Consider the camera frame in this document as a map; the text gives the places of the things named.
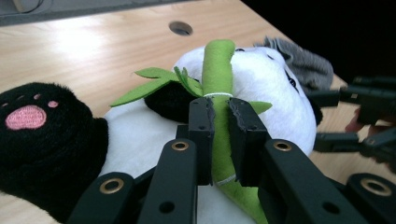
panda ear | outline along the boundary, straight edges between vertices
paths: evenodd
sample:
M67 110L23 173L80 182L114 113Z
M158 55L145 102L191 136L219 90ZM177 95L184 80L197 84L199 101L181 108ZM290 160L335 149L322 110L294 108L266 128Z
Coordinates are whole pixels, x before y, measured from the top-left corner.
M320 106L318 106L312 99L310 99L308 96L307 96L307 98L308 98L308 100L309 100L309 103L311 104L311 106L312 106L312 110L314 111L314 115L315 115L315 120L316 120L316 122L317 122L317 126L322 122L322 120L323 120L323 113L322 113L322 111L321 111L321 109L320 109Z
M180 83L172 81L147 96L145 103L148 108L166 119L188 123L190 102L196 98Z

white plush fabric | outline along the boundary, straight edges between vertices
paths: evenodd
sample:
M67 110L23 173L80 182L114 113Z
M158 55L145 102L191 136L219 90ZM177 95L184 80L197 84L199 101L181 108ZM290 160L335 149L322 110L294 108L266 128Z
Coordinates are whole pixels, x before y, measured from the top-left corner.
M297 78L274 49L236 51L232 58L233 96L273 104L260 118L272 138L289 140L308 155L316 135L315 117ZM201 80L204 47L183 55L176 63ZM285 73L296 81L295 90ZM106 115L109 149L101 175L124 172L138 177L155 166L163 145L175 138L177 123L146 107L143 100L112 108ZM253 223L216 187L198 188L198 223Z

wooden surface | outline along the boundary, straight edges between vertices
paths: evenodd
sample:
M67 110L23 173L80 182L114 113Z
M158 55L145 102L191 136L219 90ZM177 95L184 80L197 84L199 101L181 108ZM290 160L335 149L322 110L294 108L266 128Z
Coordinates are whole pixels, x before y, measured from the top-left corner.
M174 34L169 29L172 21L186 22L192 34ZM212 39L230 38L239 47L251 47L266 35L285 37L238 0L191 1L0 27L0 91L31 81L62 83L102 117L111 102L142 81L133 71L150 66L171 69L183 53ZM340 85L337 78L333 86ZM354 108L342 104L325 109L318 130L342 132ZM368 172L396 183L383 165L356 153L313 153L311 159L325 175L341 182ZM56 222L29 203L2 195L0 223Z

gray fabric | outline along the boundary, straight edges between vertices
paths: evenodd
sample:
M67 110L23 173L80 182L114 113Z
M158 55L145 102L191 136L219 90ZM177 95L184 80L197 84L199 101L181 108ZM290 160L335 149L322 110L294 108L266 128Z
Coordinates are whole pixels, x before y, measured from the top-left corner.
M263 44L255 44L255 46L279 51L305 92L330 88L334 72L330 62L321 56L281 38L265 37Z

stuffed panda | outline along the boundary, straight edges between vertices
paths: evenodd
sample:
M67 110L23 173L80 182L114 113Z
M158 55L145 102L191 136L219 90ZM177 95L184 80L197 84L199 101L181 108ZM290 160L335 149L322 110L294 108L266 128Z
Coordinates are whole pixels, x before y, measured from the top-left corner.
M270 103L259 114L269 134L309 155L320 111L305 96L284 54L270 47L233 48L230 94ZM205 47L193 49L175 68L184 68L188 78L203 83L205 57ZM331 77L332 71L325 75ZM1 93L0 190L64 223L98 176L142 175L156 165L163 145L175 139L177 125L187 122L189 102L197 98L172 80L143 96L93 118L91 110L59 84L29 83ZM265 222L263 213L254 217L248 210L216 183L198 188L198 223Z

